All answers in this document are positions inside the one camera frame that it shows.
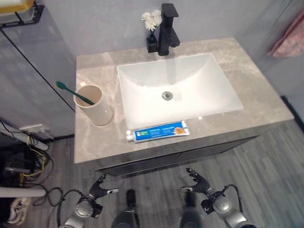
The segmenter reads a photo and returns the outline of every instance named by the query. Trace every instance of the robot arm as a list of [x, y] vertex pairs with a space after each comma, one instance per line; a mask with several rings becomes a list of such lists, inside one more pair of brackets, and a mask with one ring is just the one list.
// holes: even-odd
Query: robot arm
[[105, 174], [100, 176], [92, 185], [87, 196], [80, 198], [71, 216], [67, 219], [66, 223], [59, 228], [83, 228], [89, 217], [96, 219], [99, 216], [103, 207], [96, 203], [96, 199], [107, 194], [118, 192], [118, 189], [102, 189], [99, 185], [104, 179]]
[[208, 199], [202, 201], [201, 206], [207, 214], [215, 211], [230, 228], [256, 228], [239, 210], [233, 207], [232, 203], [224, 196], [222, 191], [215, 191], [208, 181], [194, 170], [189, 168], [186, 170], [190, 173], [191, 177], [195, 178], [194, 181], [196, 181], [197, 184], [191, 187], [183, 187], [181, 190], [205, 194]]

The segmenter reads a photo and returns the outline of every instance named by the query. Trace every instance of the white artificial flower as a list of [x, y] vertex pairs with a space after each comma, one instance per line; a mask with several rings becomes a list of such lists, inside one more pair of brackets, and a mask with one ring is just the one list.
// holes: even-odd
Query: white artificial flower
[[151, 13], [145, 12], [142, 14], [142, 20], [144, 20], [144, 21], [150, 19], [151, 17], [152, 17]]
[[159, 10], [154, 10], [152, 13], [152, 17], [154, 19], [155, 25], [159, 26], [162, 22], [162, 12]]
[[151, 31], [155, 30], [156, 23], [153, 18], [148, 18], [147, 20], [145, 20], [144, 24], [146, 26], [146, 29], [151, 30]]

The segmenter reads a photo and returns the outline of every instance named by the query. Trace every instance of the toothpaste tube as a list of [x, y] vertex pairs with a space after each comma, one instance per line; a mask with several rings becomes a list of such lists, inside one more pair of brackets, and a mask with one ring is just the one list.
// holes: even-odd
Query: toothpaste tube
[[140, 143], [144, 141], [163, 139], [175, 136], [189, 135], [189, 130], [186, 126], [185, 121], [176, 123], [169, 123], [156, 127], [140, 129], [133, 131], [130, 135], [127, 135], [128, 141], [134, 141]]

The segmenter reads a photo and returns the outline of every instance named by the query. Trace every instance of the faucet handle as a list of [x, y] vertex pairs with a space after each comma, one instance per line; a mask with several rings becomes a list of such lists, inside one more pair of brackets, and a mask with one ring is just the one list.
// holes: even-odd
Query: faucet handle
[[161, 10], [163, 17], [175, 18], [179, 16], [172, 3], [163, 3], [161, 5]]

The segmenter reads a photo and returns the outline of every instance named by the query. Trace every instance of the white sink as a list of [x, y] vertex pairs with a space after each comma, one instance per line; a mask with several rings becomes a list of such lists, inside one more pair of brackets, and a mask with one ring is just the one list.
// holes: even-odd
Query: white sink
[[130, 130], [243, 109], [212, 54], [121, 65], [117, 71]]

